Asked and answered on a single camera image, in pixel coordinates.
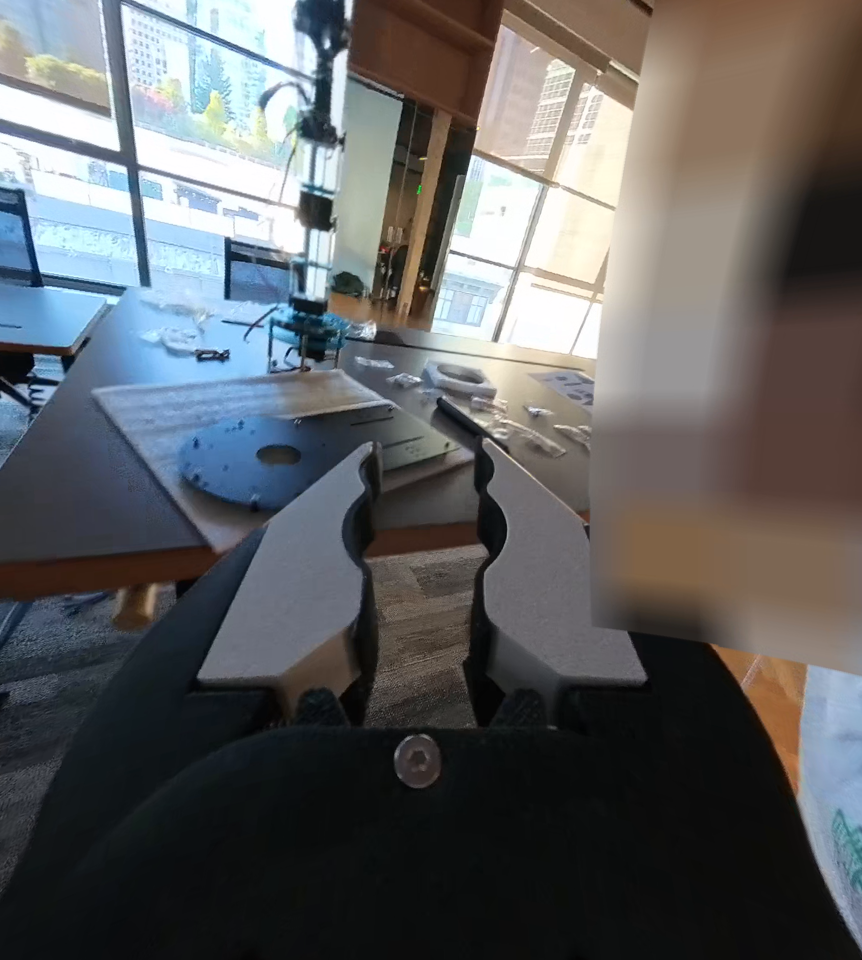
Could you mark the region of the robot arm instruction booklet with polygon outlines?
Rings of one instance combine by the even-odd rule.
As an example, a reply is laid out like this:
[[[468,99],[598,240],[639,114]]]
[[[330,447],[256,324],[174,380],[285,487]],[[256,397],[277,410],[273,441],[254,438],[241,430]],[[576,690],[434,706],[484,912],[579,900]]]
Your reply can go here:
[[[581,370],[554,368],[531,373],[531,378],[583,409],[593,406],[595,380]]]

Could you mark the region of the grey side desk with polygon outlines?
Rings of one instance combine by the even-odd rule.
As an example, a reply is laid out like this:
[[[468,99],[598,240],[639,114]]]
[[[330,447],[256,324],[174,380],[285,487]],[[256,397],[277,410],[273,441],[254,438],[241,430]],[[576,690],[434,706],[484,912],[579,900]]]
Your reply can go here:
[[[0,353],[74,356],[109,307],[97,294],[0,283]]]

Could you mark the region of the person's white shirt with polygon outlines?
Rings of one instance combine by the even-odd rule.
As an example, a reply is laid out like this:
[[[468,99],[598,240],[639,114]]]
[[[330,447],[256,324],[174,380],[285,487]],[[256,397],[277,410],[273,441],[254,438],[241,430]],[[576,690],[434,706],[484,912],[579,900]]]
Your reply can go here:
[[[797,803],[810,846],[862,952],[862,677],[808,666]]]

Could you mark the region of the white foam sheet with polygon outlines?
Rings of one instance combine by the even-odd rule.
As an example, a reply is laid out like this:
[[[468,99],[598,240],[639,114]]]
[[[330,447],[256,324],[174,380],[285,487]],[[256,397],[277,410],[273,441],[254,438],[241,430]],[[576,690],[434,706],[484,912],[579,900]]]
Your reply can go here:
[[[304,417],[393,403],[336,369],[171,387],[108,387],[95,390],[94,397],[184,518],[219,554],[228,552],[246,534],[268,523],[288,505],[275,511],[249,510],[222,502],[186,483],[180,476],[177,456],[195,431],[227,419],[254,415]],[[446,456],[444,466],[410,467],[397,479],[382,471],[381,494],[406,490],[472,461],[473,454],[461,447],[460,452]]]

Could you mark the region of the scattered small clear screw bags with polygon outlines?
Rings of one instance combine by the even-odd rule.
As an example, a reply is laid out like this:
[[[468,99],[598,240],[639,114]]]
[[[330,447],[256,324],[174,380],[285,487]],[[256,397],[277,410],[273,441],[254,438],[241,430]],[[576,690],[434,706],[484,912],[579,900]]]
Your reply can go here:
[[[546,437],[533,426],[514,420],[509,415],[509,402],[498,395],[493,399],[467,398],[437,390],[424,372],[421,375],[413,374],[384,359],[355,356],[351,364],[356,372],[381,372],[387,384],[396,390],[418,392],[424,403],[433,404],[437,412],[450,423],[460,426],[475,438],[496,442],[503,450],[509,451],[509,443],[519,440],[530,449],[553,459],[565,454],[565,448],[555,439]]]

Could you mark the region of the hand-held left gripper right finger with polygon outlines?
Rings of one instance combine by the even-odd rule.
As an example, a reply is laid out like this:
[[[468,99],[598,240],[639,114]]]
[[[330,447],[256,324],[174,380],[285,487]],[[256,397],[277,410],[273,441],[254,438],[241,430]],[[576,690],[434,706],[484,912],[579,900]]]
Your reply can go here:
[[[462,669],[477,724],[512,713],[519,691],[553,726],[570,722],[583,696],[646,692],[629,634],[593,623],[590,544],[579,515],[489,438],[477,444],[474,485],[486,557]]]

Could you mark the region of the beige roller blind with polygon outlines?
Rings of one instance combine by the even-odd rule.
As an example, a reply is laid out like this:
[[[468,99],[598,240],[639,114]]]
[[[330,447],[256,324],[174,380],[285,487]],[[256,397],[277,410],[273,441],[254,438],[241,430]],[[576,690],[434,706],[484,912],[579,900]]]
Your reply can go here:
[[[615,208],[632,121],[616,83],[592,66],[554,56],[535,32],[504,23],[475,148]]]
[[[110,118],[100,1],[0,1],[0,84]]]

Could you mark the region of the white square foam frame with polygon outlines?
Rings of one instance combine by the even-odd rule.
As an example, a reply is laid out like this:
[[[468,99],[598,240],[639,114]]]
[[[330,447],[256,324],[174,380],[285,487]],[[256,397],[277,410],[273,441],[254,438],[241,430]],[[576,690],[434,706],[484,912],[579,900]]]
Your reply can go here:
[[[428,361],[424,375],[434,388],[463,398],[496,398],[498,388],[479,368],[452,362]]]

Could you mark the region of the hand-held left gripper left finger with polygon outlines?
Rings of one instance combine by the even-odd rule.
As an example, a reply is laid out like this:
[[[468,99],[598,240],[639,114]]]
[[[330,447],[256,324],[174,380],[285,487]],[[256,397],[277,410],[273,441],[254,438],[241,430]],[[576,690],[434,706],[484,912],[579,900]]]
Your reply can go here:
[[[197,673],[206,690],[269,692],[296,717],[328,690],[348,722],[363,724],[379,640],[372,575],[382,450],[366,441],[267,524]]]

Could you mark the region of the tall white cabinet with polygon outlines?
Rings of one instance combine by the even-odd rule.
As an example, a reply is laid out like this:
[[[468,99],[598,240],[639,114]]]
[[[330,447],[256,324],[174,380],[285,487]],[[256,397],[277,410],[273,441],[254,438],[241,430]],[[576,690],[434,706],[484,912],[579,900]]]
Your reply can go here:
[[[367,291],[374,286],[401,114],[399,99],[348,81],[334,271],[357,277]]]

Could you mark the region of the dark desk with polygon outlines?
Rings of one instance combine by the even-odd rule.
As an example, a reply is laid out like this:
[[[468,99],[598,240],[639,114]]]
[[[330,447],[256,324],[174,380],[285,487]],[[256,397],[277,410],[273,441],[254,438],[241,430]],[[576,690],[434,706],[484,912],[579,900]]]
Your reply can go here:
[[[268,335],[248,338],[242,326],[212,318],[204,341],[230,350],[225,363],[199,363],[167,354],[142,334],[164,325],[135,290],[101,320],[53,398],[0,468],[0,599],[115,590],[143,583],[190,581],[218,559],[208,542],[149,473],[112,426],[92,391],[122,385],[179,385],[255,377],[269,369]],[[572,510],[588,518],[588,452],[553,424],[582,426],[588,414],[534,378],[550,370],[596,375],[596,361],[503,343],[463,341],[404,329],[377,342],[351,341],[341,353],[347,374],[472,446],[472,436],[442,416],[419,388],[400,389],[388,378],[420,375],[435,360],[482,371],[497,386],[518,423],[523,404],[551,409],[535,428],[564,443],[553,458],[526,444],[514,457]]]

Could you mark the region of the black round base plate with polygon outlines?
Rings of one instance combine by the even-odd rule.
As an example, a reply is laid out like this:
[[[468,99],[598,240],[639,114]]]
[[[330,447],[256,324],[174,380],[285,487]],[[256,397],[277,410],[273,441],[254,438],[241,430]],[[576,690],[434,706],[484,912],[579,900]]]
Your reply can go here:
[[[252,511],[278,511],[366,443],[385,474],[443,467],[461,447],[393,403],[305,416],[228,418],[195,431],[177,456],[195,490]]]

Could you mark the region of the blue toy robot arm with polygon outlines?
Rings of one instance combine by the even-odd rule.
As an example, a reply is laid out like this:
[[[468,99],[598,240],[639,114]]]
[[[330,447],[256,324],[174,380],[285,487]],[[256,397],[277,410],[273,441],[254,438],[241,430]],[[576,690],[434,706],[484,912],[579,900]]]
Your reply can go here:
[[[328,356],[338,361],[344,343],[343,329],[328,319],[328,310],[353,6],[351,1],[295,2],[293,29],[314,50],[314,72],[305,84],[281,81],[259,100],[264,111],[279,91],[294,89],[298,98],[295,141],[284,176],[290,175],[297,161],[296,220],[303,238],[290,266],[288,301],[261,317],[268,330],[270,373],[282,373],[285,368],[304,372]]]

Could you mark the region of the long crumpled clear plastic wrap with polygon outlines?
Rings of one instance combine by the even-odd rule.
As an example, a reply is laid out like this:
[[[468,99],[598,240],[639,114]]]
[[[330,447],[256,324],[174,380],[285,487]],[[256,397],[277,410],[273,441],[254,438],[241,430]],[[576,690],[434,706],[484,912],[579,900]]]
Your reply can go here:
[[[140,339],[178,356],[204,349],[204,331],[215,313],[212,306],[185,292],[148,290],[140,300],[162,320],[157,327],[141,332]]]

